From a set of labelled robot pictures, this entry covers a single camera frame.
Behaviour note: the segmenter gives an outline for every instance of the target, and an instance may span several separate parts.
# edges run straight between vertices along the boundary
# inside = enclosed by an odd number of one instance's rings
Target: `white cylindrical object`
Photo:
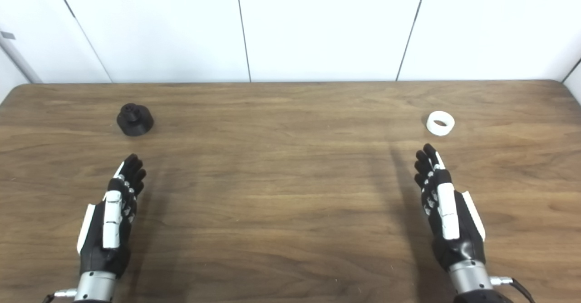
[[[443,123],[445,126],[438,125],[436,121]],[[454,120],[454,117],[452,117],[452,115],[449,113],[445,111],[434,111],[433,113],[430,113],[426,127],[430,133],[438,136],[444,136],[448,135],[448,133],[452,131],[452,128],[454,128],[455,124],[456,121]]]

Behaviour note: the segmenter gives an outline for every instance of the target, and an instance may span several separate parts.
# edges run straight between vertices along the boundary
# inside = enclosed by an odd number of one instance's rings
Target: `black knob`
[[[125,104],[117,115],[117,124],[125,135],[139,136],[153,127],[153,117],[144,105]]]

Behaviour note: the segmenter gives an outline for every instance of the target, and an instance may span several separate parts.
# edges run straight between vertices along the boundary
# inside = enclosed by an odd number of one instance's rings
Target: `silver cylindrical wrist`
[[[491,290],[492,283],[485,265],[476,260],[464,260],[452,264],[448,274],[458,294],[473,290]]]
[[[91,271],[81,275],[75,301],[95,299],[110,302],[113,300],[116,276],[111,272]]]

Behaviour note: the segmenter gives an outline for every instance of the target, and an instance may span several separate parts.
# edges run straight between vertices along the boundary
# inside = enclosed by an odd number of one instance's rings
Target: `wooden table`
[[[148,134],[116,125],[128,102]],[[446,137],[424,127],[438,109]],[[86,204],[135,152],[116,302],[450,303],[413,181],[425,142],[473,194],[488,271],[578,302],[581,108],[552,81],[21,86],[0,106],[0,301],[76,286]]]

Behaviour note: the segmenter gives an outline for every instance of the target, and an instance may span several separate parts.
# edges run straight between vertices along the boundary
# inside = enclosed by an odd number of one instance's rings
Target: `white wall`
[[[581,0],[423,0],[399,80],[549,78],[581,52]]]
[[[561,81],[581,55],[581,0],[67,1],[0,0],[33,82]]]
[[[581,64],[571,72],[564,83],[575,99],[581,103]]]
[[[20,73],[6,52],[0,48],[0,103],[14,87],[25,83],[28,83],[28,80]]]
[[[240,0],[253,81],[395,80],[419,0]]]
[[[37,83],[110,82],[64,0],[0,0],[2,46]]]
[[[238,0],[67,0],[114,82],[248,82]]]

